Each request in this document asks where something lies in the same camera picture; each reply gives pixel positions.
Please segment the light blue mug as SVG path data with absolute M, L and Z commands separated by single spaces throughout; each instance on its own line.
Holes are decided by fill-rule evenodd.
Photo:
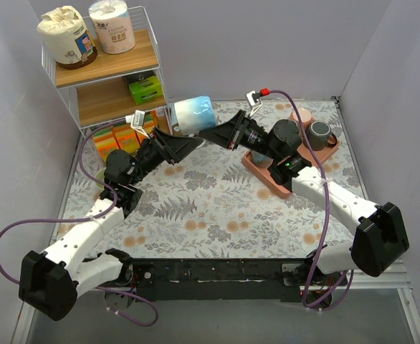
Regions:
M 208 96 L 198 96 L 171 103 L 171 127 L 178 123 L 185 137 L 197 136 L 200 130 L 216 126 L 216 116 Z

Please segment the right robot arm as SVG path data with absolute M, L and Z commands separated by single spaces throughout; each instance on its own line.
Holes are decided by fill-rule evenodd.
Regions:
M 327 210 L 353 235 L 353 241 L 327 245 L 305 266 L 306 279 L 321 285 L 332 273 L 359 269 L 377 277 L 409 248 L 401 210 L 387 202 L 378 205 L 347 191 L 320 175 L 319 169 L 298 152 L 302 142 L 292 120 L 278 120 L 270 131 L 240 110 L 229 121 L 199 132 L 223 148 L 243 146 L 272 159 L 272 180 Z

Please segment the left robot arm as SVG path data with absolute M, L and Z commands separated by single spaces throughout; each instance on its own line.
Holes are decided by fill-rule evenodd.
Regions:
M 104 190 L 85 220 L 42 252 L 30 251 L 23 258 L 19 298 L 58 321 L 92 288 L 111 281 L 119 287 L 128 285 L 133 278 L 128 254 L 114 249 L 89 262 L 85 257 L 138 205 L 143 192 L 135 184 L 164 161 L 182 161 L 202 143 L 201 138 L 155 129 L 135 156 L 121 149 L 112 151 L 105 162 Z

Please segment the patterned blue mug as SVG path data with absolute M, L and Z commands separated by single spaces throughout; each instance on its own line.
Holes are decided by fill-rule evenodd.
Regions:
M 268 168 L 272 164 L 272 158 L 253 150 L 251 151 L 251 160 L 258 168 Z

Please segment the green mug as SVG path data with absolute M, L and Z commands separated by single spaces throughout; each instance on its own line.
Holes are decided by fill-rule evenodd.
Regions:
M 96 175 L 95 175 L 95 179 L 97 180 L 96 182 L 95 182 L 95 185 L 99 188 L 99 189 L 101 189 L 101 190 L 103 190 L 104 189 L 104 185 L 102 184 L 103 182 L 104 182 L 104 180 L 105 180 L 105 169 L 103 168 L 103 169 L 101 169 L 101 170 L 99 170 L 97 173 L 96 173 Z

